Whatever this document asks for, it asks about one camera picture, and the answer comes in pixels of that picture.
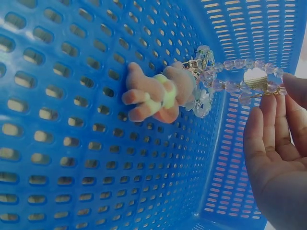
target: clear bead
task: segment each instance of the clear bead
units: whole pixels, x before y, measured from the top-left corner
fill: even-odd
[[[185,103],[184,107],[186,108],[187,111],[190,111],[195,108],[195,104],[196,104],[196,101],[193,100],[191,102]]]
[[[210,47],[209,46],[206,46],[206,45],[203,45],[203,46],[199,46],[198,48],[197,48],[197,51],[199,52],[199,51],[201,51],[202,53],[207,53],[208,51],[210,50]]]
[[[284,86],[279,86],[279,91],[278,91],[278,93],[279,93],[280,95],[287,95],[287,94],[288,94],[288,92],[287,92],[287,90],[286,90],[286,88],[285,88]]]
[[[242,105],[249,105],[251,103],[251,97],[248,93],[243,92],[239,95],[239,101]]]
[[[261,70],[264,70],[265,62],[262,60],[255,61],[255,68],[259,68]]]
[[[219,92],[222,91],[224,89],[224,83],[221,80],[217,80],[215,79],[212,82],[212,88],[214,89],[214,91]]]
[[[278,90],[278,85],[273,81],[268,81],[268,92],[275,93]]]
[[[214,65],[214,70],[215,70],[215,72],[220,73],[224,70],[224,65],[220,62],[217,62]]]
[[[232,70],[234,68],[234,63],[230,60],[224,61],[225,70]]]
[[[250,92],[250,88],[248,87],[248,85],[246,85],[244,81],[240,82],[240,90],[242,92]]]
[[[225,90],[229,93],[235,92],[237,90],[237,83],[231,80],[226,81]]]
[[[248,68],[248,69],[253,69],[253,68],[254,68],[254,64],[255,64],[254,60],[253,60],[253,59],[250,59],[250,58],[247,58],[247,59],[245,59],[245,61],[244,61],[244,65],[245,65],[245,67]]]
[[[267,64],[265,64],[265,66],[264,66],[264,71],[265,71],[267,74],[272,74],[272,73],[274,73],[274,69],[275,69],[275,67],[274,67],[274,65],[273,65],[272,63],[267,63]]]
[[[241,69],[244,66],[244,61],[242,59],[236,59],[235,60],[235,67],[237,69]]]
[[[282,78],[283,77],[283,69],[282,68],[279,68],[279,67],[276,67],[274,69],[274,75],[275,77],[277,78]]]

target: blue plastic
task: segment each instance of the blue plastic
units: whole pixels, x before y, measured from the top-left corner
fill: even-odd
[[[306,14],[299,0],[3,0],[0,229],[263,229],[242,150],[250,107],[216,93],[205,119],[135,124],[126,66],[153,76],[208,44],[217,61],[294,72]]]

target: finger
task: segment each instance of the finger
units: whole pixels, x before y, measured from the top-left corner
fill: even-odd
[[[300,159],[299,152],[291,143],[288,121],[286,118],[285,96],[276,95],[275,149],[284,161]]]
[[[276,98],[263,96],[260,104],[263,114],[263,143],[267,153],[275,152]]]
[[[283,75],[288,94],[303,108],[307,109],[307,79],[297,78],[290,73]]]
[[[286,96],[287,120],[293,142],[302,157],[307,156],[307,112],[289,95]]]
[[[263,114],[254,108],[249,115],[244,130],[245,164],[250,175],[257,177],[259,170],[270,163],[263,143]]]

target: hand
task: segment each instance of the hand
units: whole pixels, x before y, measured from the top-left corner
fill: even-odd
[[[268,221],[277,230],[306,230],[307,80],[284,74],[283,81],[289,95],[264,96],[249,116],[245,162],[257,205]]]

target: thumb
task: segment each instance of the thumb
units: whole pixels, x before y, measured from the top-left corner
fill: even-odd
[[[283,84],[289,96],[301,107],[307,109],[307,79],[297,78],[290,73],[285,73]]]

